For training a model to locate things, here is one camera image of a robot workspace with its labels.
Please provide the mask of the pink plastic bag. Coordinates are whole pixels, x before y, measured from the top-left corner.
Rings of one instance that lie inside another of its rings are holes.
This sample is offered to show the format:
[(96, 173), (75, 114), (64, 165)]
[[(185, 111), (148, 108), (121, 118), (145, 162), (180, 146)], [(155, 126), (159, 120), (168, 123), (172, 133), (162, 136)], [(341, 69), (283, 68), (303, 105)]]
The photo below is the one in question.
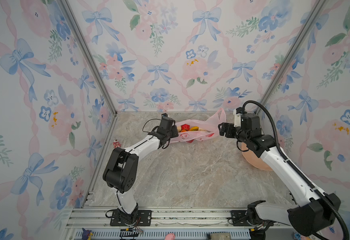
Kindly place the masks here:
[[(220, 136), (218, 125), (226, 122), (227, 116), (223, 108), (220, 108), (213, 116), (208, 118), (206, 121), (201, 120), (185, 120), (176, 123), (178, 127), (179, 136), (170, 140), (170, 143), (187, 142), (192, 143), (193, 141), (203, 142), (212, 138)], [(192, 127), (199, 127), (198, 131), (180, 133), (181, 125), (188, 124)]]

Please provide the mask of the peach scalloped plastic bowl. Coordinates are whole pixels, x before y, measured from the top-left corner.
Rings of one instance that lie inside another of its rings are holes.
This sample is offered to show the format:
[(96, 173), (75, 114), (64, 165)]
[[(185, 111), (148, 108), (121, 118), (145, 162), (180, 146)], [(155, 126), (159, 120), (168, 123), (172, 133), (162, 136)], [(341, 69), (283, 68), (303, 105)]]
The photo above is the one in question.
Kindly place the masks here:
[(263, 171), (273, 171), (269, 165), (267, 165), (262, 159), (258, 158), (254, 152), (250, 151), (245, 143), (242, 143), (241, 150), (245, 160), (253, 167)]

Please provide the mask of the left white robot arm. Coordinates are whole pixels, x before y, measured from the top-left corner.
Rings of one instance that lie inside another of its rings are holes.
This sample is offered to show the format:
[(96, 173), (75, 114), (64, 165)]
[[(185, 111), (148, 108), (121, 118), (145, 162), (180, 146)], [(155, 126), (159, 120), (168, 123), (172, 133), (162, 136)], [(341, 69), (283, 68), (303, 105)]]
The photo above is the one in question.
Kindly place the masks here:
[(138, 143), (122, 149), (115, 148), (105, 167), (102, 179), (115, 193), (117, 209), (112, 211), (111, 225), (133, 225), (138, 220), (138, 203), (131, 188), (136, 181), (139, 161), (158, 149), (166, 149), (170, 140), (179, 136), (176, 121), (162, 114), (160, 124)]

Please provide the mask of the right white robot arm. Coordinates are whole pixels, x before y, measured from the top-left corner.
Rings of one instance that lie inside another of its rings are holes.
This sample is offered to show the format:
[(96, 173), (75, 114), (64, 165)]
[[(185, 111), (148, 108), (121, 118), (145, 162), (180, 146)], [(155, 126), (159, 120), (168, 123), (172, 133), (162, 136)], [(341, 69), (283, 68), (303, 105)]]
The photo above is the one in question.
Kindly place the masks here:
[(265, 162), (289, 189), (294, 205), (268, 204), (259, 200), (248, 205), (240, 219), (257, 227), (267, 223), (281, 223), (293, 227), (299, 234), (316, 236), (319, 231), (339, 222), (343, 238), (349, 239), (345, 221), (339, 213), (341, 200), (336, 194), (327, 194), (314, 184), (285, 154), (276, 136), (264, 135), (256, 114), (237, 114), (235, 123), (219, 124), (221, 136), (244, 143), (248, 150)]

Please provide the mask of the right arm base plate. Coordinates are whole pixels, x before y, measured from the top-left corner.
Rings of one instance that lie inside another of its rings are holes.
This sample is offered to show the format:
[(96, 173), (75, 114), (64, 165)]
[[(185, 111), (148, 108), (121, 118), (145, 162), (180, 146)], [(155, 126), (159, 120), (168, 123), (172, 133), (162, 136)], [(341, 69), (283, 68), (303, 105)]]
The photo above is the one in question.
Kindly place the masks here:
[(265, 227), (270, 220), (261, 220), (259, 217), (254, 217), (247, 214), (247, 210), (232, 210), (231, 217), (228, 218), (228, 224), (235, 227)]

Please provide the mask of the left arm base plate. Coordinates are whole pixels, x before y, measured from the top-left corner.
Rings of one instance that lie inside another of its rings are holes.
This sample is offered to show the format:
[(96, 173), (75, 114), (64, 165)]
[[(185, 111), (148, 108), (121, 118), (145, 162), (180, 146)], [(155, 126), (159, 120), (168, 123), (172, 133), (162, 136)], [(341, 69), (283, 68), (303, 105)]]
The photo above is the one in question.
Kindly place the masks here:
[(138, 227), (149, 227), (152, 220), (151, 210), (135, 210), (131, 215), (124, 213), (117, 209), (112, 211), (110, 217), (110, 226), (112, 227), (127, 227), (127, 226), (138, 226)]

